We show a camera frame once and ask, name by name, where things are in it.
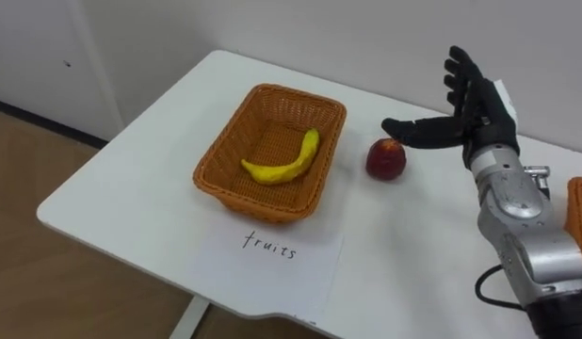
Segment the white table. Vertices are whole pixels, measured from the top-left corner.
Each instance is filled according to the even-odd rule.
[[[249,90],[277,83],[341,101],[348,118],[327,182],[348,186],[344,245],[321,319],[303,325],[342,338],[535,338],[525,314],[478,301],[476,278],[498,263],[479,234],[477,192],[461,149],[407,150],[400,179],[382,184],[363,171],[368,146],[386,117],[439,113],[227,52],[214,52],[182,78],[38,210],[47,226],[200,296],[173,337],[193,332],[208,302],[258,317],[251,305],[189,276],[205,231],[205,206],[218,203],[190,180],[199,157]],[[445,88],[440,79],[440,95]],[[522,162],[550,165],[550,187],[565,216],[566,183],[582,175],[582,153],[520,137]],[[484,293],[513,300],[502,274]]]

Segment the red apple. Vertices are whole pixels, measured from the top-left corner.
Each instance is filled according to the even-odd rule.
[[[366,172],[379,180],[393,180],[406,167],[406,153],[402,144],[392,138],[379,139],[370,147],[366,158]]]

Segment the white wall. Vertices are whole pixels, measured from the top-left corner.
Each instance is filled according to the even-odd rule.
[[[0,0],[0,101],[111,139],[121,119],[105,100],[67,1]]]
[[[215,48],[450,111],[443,63],[457,44],[504,80],[523,134],[582,151],[582,0],[84,4],[127,121]]]

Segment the table leg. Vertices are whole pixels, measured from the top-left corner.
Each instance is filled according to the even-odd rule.
[[[209,301],[194,296],[180,321],[178,321],[178,325],[171,333],[170,339],[190,339],[207,310],[207,306],[209,306]]]

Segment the floor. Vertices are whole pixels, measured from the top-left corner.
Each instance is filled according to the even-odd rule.
[[[36,220],[96,149],[0,113],[0,339],[169,338],[191,296]],[[210,307],[194,339],[323,339]]]

